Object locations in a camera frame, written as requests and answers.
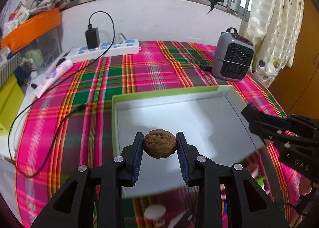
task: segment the space heater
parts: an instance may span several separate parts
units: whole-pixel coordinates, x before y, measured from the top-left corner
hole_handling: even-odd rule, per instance
[[[250,67],[254,52],[253,43],[238,35],[236,28],[230,27],[218,39],[212,65],[200,65],[200,68],[218,79],[240,81]]]

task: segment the curtain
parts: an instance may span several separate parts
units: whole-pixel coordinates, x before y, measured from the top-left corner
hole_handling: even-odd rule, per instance
[[[303,7],[304,0],[252,0],[245,37],[256,49],[251,70],[266,87],[292,67]]]

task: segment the charging cable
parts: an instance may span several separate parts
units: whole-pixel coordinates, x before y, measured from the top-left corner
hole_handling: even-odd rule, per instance
[[[65,82],[66,80],[70,79],[71,77],[73,77],[74,75],[76,75],[78,72],[82,71],[83,69],[87,68],[88,66],[94,64],[98,59],[102,58],[107,52],[108,50],[110,50],[110,48],[112,47],[112,45],[114,44],[114,40],[115,40],[115,26],[114,26],[114,21],[112,19],[112,17],[110,16],[109,13],[105,12],[105,11],[96,11],[94,12],[93,14],[91,14],[90,18],[89,18],[89,24],[88,24],[88,28],[92,28],[92,25],[90,23],[90,20],[91,20],[91,17],[96,14],[96,13],[104,13],[104,14],[107,14],[109,16],[109,18],[111,19],[112,21],[112,25],[113,25],[113,40],[112,40],[112,43],[111,45],[108,47],[108,49],[105,50],[105,52],[103,52],[98,58],[94,59],[93,61],[91,61],[90,63],[88,63],[86,66],[83,66],[81,69],[78,69],[76,72],[73,72],[71,75],[69,75],[68,77],[66,77],[65,79],[61,80],[59,83],[57,83],[56,85],[52,86],[51,88],[47,89],[43,95],[37,99],[35,99],[30,105],[28,105],[24,110],[22,110],[16,117],[15,119],[13,120],[11,126],[10,126],[10,129],[9,129],[9,134],[8,134],[8,149],[9,149],[9,155],[10,155],[10,159],[11,161],[14,163],[14,160],[13,160],[13,157],[12,157],[12,154],[11,154],[11,151],[10,151],[10,134],[11,134],[11,131],[12,131],[12,127],[15,123],[15,121],[18,119],[19,116],[21,116],[29,107],[31,107],[32,105],[34,105],[37,101],[39,101],[45,94],[47,94],[48,92],[50,92],[51,90],[53,90],[54,88],[56,88],[57,86],[59,86],[61,83]],[[87,107],[87,103],[85,104],[82,104],[80,106],[77,106],[73,111],[71,111],[68,115],[66,115],[60,122],[57,130],[55,131],[55,135],[52,139],[52,143],[51,143],[51,146],[50,146],[50,149],[47,153],[47,156],[45,157],[42,165],[40,166],[40,168],[32,175],[27,175],[26,173],[24,173],[17,165],[17,163],[15,163],[15,168],[16,170],[22,175],[24,176],[25,178],[33,178],[35,177],[36,175],[38,175],[42,169],[44,168],[45,164],[47,163],[47,160],[49,159],[49,156],[52,152],[52,149],[54,147],[54,144],[55,144],[55,140],[60,132],[60,129],[63,125],[63,123],[66,121],[67,118],[69,118],[72,114],[76,113],[76,112],[80,112],[82,110],[84,110],[85,108]]]

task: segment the storage box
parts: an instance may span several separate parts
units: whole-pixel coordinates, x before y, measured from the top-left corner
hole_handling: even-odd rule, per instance
[[[136,132],[181,131],[190,145],[217,164],[231,166],[262,148],[241,111],[246,102],[231,85],[166,89],[113,96],[114,156],[133,143]],[[143,153],[136,185],[123,197],[147,196],[185,186],[177,153],[153,159]]]
[[[61,54],[57,26],[61,23],[59,9],[41,13],[27,20],[1,40],[1,47],[9,47],[13,54],[31,59],[41,74]],[[17,75],[23,82],[23,74]]]
[[[11,74],[0,89],[0,136],[9,133],[23,98],[24,94],[17,83],[16,77]]]

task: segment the wire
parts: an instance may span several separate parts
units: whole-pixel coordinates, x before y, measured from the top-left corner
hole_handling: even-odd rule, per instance
[[[124,40],[127,40],[123,33],[119,33],[121,36],[123,36]]]
[[[85,66],[83,66],[82,68],[78,69],[77,71],[73,72],[71,75],[69,75],[69,76],[66,77],[65,79],[61,80],[61,81],[60,81],[59,83],[57,83],[56,85],[54,85],[54,86],[52,86],[51,88],[47,89],[47,90],[42,94],[41,97],[35,99],[30,105],[28,105],[24,110],[22,110],[22,111],[15,117],[15,119],[13,120],[13,122],[12,122],[12,124],[11,124],[11,126],[10,126],[9,134],[8,134],[8,150],[9,150],[9,155],[10,155],[10,159],[11,159],[12,162],[14,162],[14,160],[13,160],[13,157],[12,157],[12,154],[11,154],[11,151],[10,151],[10,142],[9,142],[10,140],[9,140],[9,138],[10,138],[10,134],[11,134],[13,125],[14,125],[15,121],[19,118],[19,116],[21,116],[29,107],[33,106],[37,101],[39,101],[45,94],[47,94],[48,92],[50,92],[51,90],[53,90],[54,88],[56,88],[56,87],[57,87],[58,85],[60,85],[61,83],[63,83],[63,82],[65,82],[66,80],[70,79],[71,77],[73,77],[74,75],[76,75],[78,72],[82,71],[83,69],[87,68],[88,66],[92,65],[93,63],[95,63],[98,59],[100,59],[101,57],[103,57],[103,56],[108,52],[108,50],[110,50],[110,48],[112,47],[112,45],[114,44],[114,40],[115,40],[115,25],[114,25],[114,21],[113,21],[113,19],[112,19],[112,17],[110,16],[109,13],[107,13],[107,12],[105,12],[105,11],[96,11],[96,12],[94,12],[93,14],[91,14],[91,16],[90,16],[90,18],[89,18],[89,25],[91,24],[91,23],[90,23],[91,17],[92,17],[94,14],[96,14],[96,13],[104,13],[104,14],[107,14],[107,15],[109,16],[109,18],[111,19],[111,21],[112,21],[112,25],[113,25],[113,40],[112,40],[111,45],[110,45],[110,46],[108,47],[108,49],[106,49],[105,52],[103,52],[98,58],[94,59],[93,61],[91,61],[91,62],[88,63],[87,65],[85,65]],[[44,159],[44,161],[43,161],[41,167],[39,168],[39,170],[37,170],[37,171],[35,172],[35,174],[33,174],[33,175],[27,175],[27,174],[25,174],[25,173],[18,167],[18,165],[17,165],[17,163],[16,163],[14,166],[15,166],[16,170],[17,170],[20,174],[22,174],[25,178],[33,178],[33,177],[35,177],[36,175],[38,175],[38,174],[41,172],[41,170],[42,170],[43,167],[45,166],[45,164],[46,164],[46,162],[47,162],[47,160],[48,160],[48,158],[49,158],[49,156],[50,156],[50,154],[51,154],[51,152],[52,152],[52,149],[53,149],[53,146],[54,146],[54,143],[55,143],[55,139],[56,139],[56,137],[58,136],[58,133],[59,133],[59,130],[60,130],[62,124],[63,124],[63,123],[65,122],[65,120],[66,120],[67,118],[69,118],[73,113],[77,112],[76,110],[79,110],[79,107],[81,108],[83,105],[80,105],[80,106],[76,107],[75,110],[73,110],[72,112],[70,112],[68,115],[66,115],[66,116],[62,119],[62,121],[60,122],[60,125],[58,126],[58,128],[57,128],[57,130],[56,130],[56,132],[55,132],[55,135],[54,135],[54,138],[53,138],[53,140],[52,140],[50,149],[49,149],[49,151],[48,151],[48,153],[47,153],[47,156],[45,157],[45,159]]]
[[[284,203],[284,204],[278,205],[277,207],[280,207],[280,206],[290,206],[291,208],[293,208],[298,213],[297,207],[292,205],[292,204]],[[303,214],[303,213],[298,213],[298,214],[301,215],[301,216],[307,216],[306,214]]]

